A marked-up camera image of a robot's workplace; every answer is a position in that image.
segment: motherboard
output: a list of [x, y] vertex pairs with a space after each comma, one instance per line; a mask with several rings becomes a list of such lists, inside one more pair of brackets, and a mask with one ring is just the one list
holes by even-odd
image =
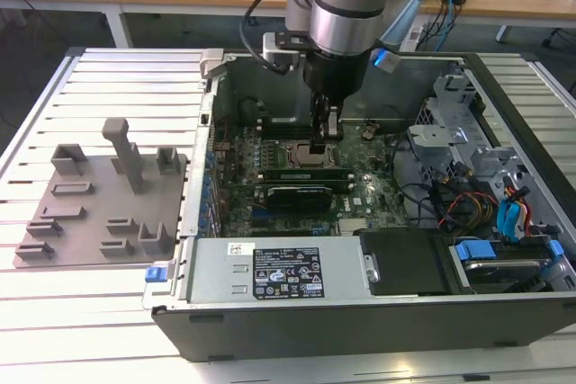
[[344, 138], [320, 155], [305, 139], [266, 139], [251, 128], [217, 142], [220, 235], [351, 236], [408, 225], [388, 170], [397, 137], [377, 130], [345, 124]]

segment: floor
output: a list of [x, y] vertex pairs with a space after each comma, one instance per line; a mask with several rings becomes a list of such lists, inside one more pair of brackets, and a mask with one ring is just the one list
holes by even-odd
[[[99, 13], [27, 13], [17, 28], [0, 21], [0, 154], [50, 80], [68, 46], [113, 47]], [[240, 49], [238, 17], [129, 15], [135, 47]], [[282, 26], [281, 19], [257, 19], [251, 30], [255, 44], [263, 31]], [[550, 29], [514, 28], [505, 44], [494, 40], [495, 26], [456, 25], [444, 51], [533, 53], [565, 87], [576, 80], [576, 37], [556, 37], [550, 48], [540, 45]]]

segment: power supply label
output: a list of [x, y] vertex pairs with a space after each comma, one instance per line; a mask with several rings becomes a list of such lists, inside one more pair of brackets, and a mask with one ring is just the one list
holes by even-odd
[[258, 300], [324, 297], [317, 247], [254, 249], [253, 294]]

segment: blue cable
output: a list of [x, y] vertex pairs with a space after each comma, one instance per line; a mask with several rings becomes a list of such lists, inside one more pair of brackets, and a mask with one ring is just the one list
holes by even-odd
[[450, 32], [449, 31], [450, 23], [452, 22], [453, 9], [454, 9], [454, 4], [453, 4], [452, 0], [448, 0], [448, 16], [447, 16], [448, 23], [442, 32], [442, 37], [440, 38], [438, 45], [436, 45], [436, 48], [434, 49], [435, 52], [442, 48], [442, 45], [444, 45], [444, 42], [446, 41], [446, 38], [448, 37], [448, 33]]

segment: blue latch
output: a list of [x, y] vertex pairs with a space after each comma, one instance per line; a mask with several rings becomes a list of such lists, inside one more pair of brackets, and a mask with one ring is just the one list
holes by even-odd
[[496, 253], [489, 240], [463, 240], [456, 245], [456, 252], [460, 261], [496, 258]]
[[552, 251], [554, 258], [558, 258], [559, 256], [564, 255], [564, 248], [558, 240], [550, 240], [548, 247]]
[[146, 282], [166, 282], [168, 280], [168, 268], [152, 266], [146, 269]]

